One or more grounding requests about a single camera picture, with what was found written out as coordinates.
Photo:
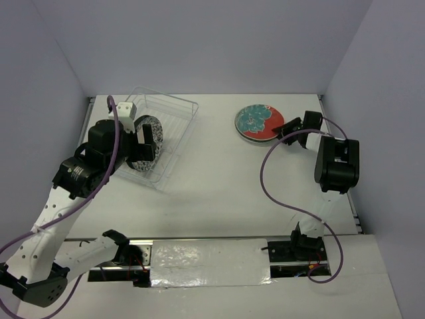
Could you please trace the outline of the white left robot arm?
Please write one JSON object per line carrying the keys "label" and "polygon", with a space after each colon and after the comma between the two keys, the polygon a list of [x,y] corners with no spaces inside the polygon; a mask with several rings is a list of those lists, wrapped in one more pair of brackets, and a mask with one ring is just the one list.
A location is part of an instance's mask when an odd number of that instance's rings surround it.
{"label": "white left robot arm", "polygon": [[147,253],[115,230],[105,231],[69,253],[58,252],[98,187],[104,186],[123,163],[154,158],[151,126],[141,121],[138,118],[129,126],[113,120],[96,122],[89,129],[88,141],[61,163],[30,237],[1,264],[1,285],[17,298],[46,308],[71,280],[99,264],[143,264]]}

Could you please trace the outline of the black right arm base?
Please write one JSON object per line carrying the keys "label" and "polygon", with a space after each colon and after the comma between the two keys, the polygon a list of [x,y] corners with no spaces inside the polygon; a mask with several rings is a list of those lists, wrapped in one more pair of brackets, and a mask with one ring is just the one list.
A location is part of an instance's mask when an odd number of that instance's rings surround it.
{"label": "black right arm base", "polygon": [[289,240],[268,241],[260,250],[268,253],[273,279],[306,277],[317,266],[319,269],[313,271],[312,276],[331,275],[324,245],[316,253],[295,253]]}

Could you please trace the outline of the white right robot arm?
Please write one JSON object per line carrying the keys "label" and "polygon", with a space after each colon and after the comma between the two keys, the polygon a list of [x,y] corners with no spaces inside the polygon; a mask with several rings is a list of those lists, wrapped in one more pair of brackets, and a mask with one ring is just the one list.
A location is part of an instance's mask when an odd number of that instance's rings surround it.
{"label": "white right robot arm", "polygon": [[325,225],[336,204],[359,180],[359,142],[345,134],[341,139],[318,134],[324,122],[332,123],[319,112],[307,111],[303,118],[295,118],[274,128],[277,138],[285,137],[284,144],[297,142],[302,148],[317,154],[314,181],[321,190],[315,200],[313,214],[303,217],[291,233],[289,253],[296,260],[305,259],[319,250]]}

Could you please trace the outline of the red teal floral plate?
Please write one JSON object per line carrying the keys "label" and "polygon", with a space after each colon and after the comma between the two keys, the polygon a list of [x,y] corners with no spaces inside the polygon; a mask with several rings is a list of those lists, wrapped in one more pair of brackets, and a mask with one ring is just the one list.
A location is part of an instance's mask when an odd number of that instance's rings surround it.
{"label": "red teal floral plate", "polygon": [[258,145],[266,145],[271,143],[276,139],[276,136],[272,136],[269,138],[261,137],[258,134],[253,134],[250,131],[238,131],[238,135],[246,142],[250,142],[252,144],[258,144]]}

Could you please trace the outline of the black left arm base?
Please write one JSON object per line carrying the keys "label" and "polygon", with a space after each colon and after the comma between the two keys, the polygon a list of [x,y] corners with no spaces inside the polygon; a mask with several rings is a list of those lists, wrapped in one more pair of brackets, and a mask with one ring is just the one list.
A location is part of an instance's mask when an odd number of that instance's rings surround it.
{"label": "black left arm base", "polygon": [[126,282],[133,287],[151,286],[150,269],[153,241],[131,239],[129,253],[123,261],[104,262],[88,273],[88,282]]}

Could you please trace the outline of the blue white floral plate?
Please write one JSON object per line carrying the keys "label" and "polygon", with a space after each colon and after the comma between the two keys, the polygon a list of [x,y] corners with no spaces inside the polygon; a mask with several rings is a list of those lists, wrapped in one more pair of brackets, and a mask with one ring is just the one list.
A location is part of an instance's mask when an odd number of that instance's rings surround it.
{"label": "blue white floral plate", "polygon": [[163,127],[155,116],[143,115],[135,122],[137,143],[131,147],[132,154],[127,165],[138,172],[152,169],[159,159],[163,146]]}

